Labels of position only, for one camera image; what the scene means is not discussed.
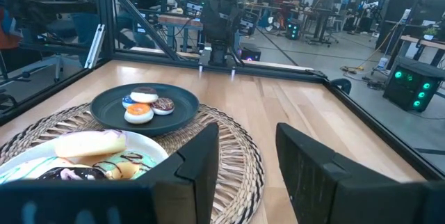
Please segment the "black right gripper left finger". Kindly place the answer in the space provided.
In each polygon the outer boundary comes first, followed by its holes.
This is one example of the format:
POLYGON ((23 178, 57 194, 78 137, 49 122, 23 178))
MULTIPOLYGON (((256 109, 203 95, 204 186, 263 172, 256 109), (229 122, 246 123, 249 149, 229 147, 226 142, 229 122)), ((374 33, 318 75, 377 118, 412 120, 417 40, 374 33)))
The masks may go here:
POLYGON ((0 224, 209 224, 218 160, 211 123, 138 179, 0 186, 0 224))

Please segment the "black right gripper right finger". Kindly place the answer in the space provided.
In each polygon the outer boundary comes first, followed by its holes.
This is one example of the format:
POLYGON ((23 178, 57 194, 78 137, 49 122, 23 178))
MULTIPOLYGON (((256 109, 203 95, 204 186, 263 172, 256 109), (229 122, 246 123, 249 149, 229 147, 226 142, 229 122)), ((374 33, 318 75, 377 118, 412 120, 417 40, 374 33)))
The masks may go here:
POLYGON ((299 224, 445 224, 445 181, 397 182, 286 123, 276 148, 299 224))

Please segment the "green donut chocolate drizzle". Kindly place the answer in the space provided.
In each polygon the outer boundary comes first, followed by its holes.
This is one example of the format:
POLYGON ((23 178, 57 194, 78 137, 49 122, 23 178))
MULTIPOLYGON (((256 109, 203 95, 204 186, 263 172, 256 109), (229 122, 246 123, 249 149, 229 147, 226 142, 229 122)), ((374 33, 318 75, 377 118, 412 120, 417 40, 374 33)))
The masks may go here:
POLYGON ((136 152, 118 152, 109 158, 98 161, 94 168, 101 170, 109 179, 137 179, 150 171, 158 163, 150 155, 136 152))

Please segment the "brown glazed sprinkled donut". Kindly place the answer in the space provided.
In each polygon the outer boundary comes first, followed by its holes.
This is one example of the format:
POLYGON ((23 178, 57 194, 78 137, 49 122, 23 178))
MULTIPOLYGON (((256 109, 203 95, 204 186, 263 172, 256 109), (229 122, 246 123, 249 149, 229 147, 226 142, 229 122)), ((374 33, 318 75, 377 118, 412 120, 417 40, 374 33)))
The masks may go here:
POLYGON ((160 97, 150 107, 156 115, 168 115, 174 111, 175 103, 170 98, 160 97))

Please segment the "orange glazed donut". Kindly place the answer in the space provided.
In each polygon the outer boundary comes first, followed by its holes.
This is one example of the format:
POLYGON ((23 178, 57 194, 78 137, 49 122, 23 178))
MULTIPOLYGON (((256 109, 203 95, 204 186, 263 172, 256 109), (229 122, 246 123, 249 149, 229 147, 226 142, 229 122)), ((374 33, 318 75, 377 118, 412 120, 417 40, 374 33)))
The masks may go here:
POLYGON ((129 105, 124 113, 124 119, 135 125, 149 122, 153 117, 154 112, 148 104, 129 105))

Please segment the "purple glazed pale donut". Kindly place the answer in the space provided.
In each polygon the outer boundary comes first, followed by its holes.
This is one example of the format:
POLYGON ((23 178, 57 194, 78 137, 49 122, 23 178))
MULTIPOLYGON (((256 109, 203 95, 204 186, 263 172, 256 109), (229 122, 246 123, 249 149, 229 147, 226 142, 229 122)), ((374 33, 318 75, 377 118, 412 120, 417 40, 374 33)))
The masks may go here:
POLYGON ((54 152, 63 158, 89 157, 126 150, 127 135, 118 130, 78 131, 54 140, 54 152))

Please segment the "chocolate glazed donut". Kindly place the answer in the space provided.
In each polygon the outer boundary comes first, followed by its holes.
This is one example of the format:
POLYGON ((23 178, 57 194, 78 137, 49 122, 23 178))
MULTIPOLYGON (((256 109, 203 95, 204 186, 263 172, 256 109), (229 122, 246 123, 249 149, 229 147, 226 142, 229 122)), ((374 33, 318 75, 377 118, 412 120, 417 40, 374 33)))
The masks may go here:
POLYGON ((38 179, 49 180, 101 180, 107 176, 96 168, 89 167, 57 167, 45 172, 38 179))

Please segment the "white donut green stripes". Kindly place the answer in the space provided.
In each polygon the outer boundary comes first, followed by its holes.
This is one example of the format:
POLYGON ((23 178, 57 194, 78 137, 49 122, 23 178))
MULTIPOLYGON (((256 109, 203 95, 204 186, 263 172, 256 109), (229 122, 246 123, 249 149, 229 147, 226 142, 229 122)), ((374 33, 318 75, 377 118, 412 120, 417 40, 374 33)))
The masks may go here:
POLYGON ((21 179, 36 179, 52 168, 72 167, 74 164, 60 157, 42 157, 21 163, 0 174, 0 184, 21 179))

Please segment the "wooden top workbench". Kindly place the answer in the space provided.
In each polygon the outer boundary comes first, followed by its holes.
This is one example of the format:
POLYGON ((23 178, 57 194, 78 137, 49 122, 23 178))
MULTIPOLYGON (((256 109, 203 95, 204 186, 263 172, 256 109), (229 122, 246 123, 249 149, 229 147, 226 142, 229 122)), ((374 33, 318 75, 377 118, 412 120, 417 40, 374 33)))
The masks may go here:
POLYGON ((158 23, 164 28, 161 33, 166 37, 168 46, 175 51, 198 51, 204 44, 203 25, 199 19, 178 15, 160 15, 158 23))

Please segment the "white round plate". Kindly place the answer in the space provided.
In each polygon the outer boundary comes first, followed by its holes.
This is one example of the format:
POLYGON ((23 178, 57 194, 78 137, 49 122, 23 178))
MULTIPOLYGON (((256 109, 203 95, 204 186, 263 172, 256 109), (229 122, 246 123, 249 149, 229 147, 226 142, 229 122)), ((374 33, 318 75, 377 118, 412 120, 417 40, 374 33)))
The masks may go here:
MULTIPOLYGON (((155 141, 145 137, 141 134, 136 134, 130 131, 123 131, 128 139, 126 144, 126 150, 124 151, 136 151, 148 154, 155 160, 158 164, 168 158, 167 152, 155 141)), ((21 163, 42 158, 42 157, 59 157, 54 152, 54 140, 47 141, 46 143, 40 144, 36 147, 19 154, 18 156, 7 161, 5 164, 0 166, 0 174, 6 172, 7 170, 20 165, 21 163)), ((89 157, 72 157, 64 158, 71 161, 74 165, 72 167, 89 167, 94 168, 93 165, 98 161, 105 160, 110 156, 116 154, 103 154, 97 156, 89 157)))

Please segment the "black computer purple light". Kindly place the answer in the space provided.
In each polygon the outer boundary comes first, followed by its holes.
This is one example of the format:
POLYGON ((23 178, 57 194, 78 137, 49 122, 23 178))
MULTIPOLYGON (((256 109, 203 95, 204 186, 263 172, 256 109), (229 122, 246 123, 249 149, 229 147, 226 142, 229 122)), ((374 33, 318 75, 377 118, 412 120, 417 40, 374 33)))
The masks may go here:
POLYGON ((238 53, 243 60, 247 61, 260 61, 261 59, 261 50, 257 48, 255 45, 241 45, 238 53))

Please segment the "black computer green fans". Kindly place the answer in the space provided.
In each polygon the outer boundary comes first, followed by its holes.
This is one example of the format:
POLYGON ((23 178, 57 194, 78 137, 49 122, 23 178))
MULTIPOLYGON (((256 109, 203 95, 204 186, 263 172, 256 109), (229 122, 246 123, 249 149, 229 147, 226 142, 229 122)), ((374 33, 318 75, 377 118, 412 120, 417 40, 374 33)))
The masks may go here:
POLYGON ((421 113, 445 81, 445 70, 403 57, 395 61, 388 78, 383 97, 404 111, 421 113))

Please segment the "wooden top desk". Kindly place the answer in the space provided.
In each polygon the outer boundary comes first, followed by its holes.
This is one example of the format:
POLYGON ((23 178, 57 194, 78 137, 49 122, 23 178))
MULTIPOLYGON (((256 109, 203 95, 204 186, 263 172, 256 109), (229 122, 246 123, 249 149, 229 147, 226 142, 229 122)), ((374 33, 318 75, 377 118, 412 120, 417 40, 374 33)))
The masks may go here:
POLYGON ((406 52, 410 48, 410 44, 415 43, 417 51, 415 55, 413 55, 413 60, 418 61, 423 53, 423 50, 426 47, 431 47, 436 49, 437 52, 431 60, 430 65, 438 67, 441 63, 444 63, 443 57, 445 55, 445 42, 415 38, 410 35, 402 35, 400 39, 403 41, 399 50, 400 54, 405 56, 406 52))

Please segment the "small plant white pot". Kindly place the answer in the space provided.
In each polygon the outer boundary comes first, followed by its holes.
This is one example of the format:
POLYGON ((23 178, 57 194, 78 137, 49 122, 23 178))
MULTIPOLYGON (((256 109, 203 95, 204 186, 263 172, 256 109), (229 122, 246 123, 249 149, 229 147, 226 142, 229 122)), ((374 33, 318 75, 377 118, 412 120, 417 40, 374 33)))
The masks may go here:
POLYGON ((429 26, 423 31, 423 38, 425 40, 432 40, 437 35, 437 27, 429 26))

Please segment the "white aluminium bracket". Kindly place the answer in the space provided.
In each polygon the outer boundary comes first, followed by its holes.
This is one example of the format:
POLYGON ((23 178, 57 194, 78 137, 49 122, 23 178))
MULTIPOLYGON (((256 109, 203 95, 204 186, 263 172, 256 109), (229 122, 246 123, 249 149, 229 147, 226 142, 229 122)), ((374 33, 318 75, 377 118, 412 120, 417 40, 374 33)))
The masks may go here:
POLYGON ((100 55, 100 52, 102 50, 104 34, 105 34, 105 25, 99 24, 97 26, 95 36, 94 36, 92 44, 90 46, 90 51, 89 51, 88 57, 86 59, 86 64, 84 65, 85 69, 93 69, 94 66, 96 65, 97 60, 100 55))

